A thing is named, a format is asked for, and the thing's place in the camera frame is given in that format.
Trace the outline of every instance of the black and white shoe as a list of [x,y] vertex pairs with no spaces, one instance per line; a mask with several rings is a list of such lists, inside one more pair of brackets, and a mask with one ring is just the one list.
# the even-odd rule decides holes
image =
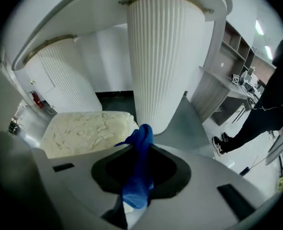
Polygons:
[[216,149],[219,157],[221,157],[224,154],[224,152],[221,149],[221,146],[223,146],[223,144],[224,144],[224,142],[220,141],[217,136],[213,137],[213,145],[214,145],[214,148]]
[[222,133],[221,138],[222,138],[223,142],[228,142],[231,139],[231,137],[228,136],[226,132]]

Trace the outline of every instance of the white door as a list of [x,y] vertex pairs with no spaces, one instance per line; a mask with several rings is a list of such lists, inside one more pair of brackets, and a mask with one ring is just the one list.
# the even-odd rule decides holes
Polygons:
[[25,66],[25,71],[40,94],[49,92],[54,88],[54,84],[50,80],[44,66],[42,65],[38,55],[33,56]]
[[70,102],[65,98],[62,91],[58,87],[55,87],[48,93],[43,94],[43,96],[49,105],[58,113],[74,112]]

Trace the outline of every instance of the red fire extinguisher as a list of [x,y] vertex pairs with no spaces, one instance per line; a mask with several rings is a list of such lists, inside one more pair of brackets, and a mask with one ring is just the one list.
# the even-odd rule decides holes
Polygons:
[[37,106],[39,106],[39,108],[43,108],[44,107],[44,104],[40,101],[37,93],[35,91],[31,91],[29,92],[32,94],[33,96],[33,101],[36,103]]

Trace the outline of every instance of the white pleated cylinder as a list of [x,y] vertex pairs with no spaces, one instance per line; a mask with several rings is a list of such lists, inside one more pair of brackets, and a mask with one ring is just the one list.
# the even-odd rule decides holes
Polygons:
[[60,89],[69,103],[70,108],[67,110],[73,112],[102,110],[102,105],[85,75],[85,68],[73,38],[52,43],[39,50],[37,55],[50,80]]
[[205,16],[187,0],[137,0],[127,23],[137,122],[160,134],[198,67]]

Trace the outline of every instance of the ceiling light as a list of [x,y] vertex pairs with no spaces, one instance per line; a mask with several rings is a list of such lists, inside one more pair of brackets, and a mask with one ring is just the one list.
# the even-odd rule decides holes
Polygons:
[[260,35],[264,35],[264,31],[263,31],[262,28],[260,27],[260,24],[259,24],[258,20],[256,20],[255,28],[256,28],[256,31],[257,31]]
[[268,58],[269,59],[273,59],[270,47],[269,46],[265,46],[265,48],[266,48],[266,51],[267,51]]

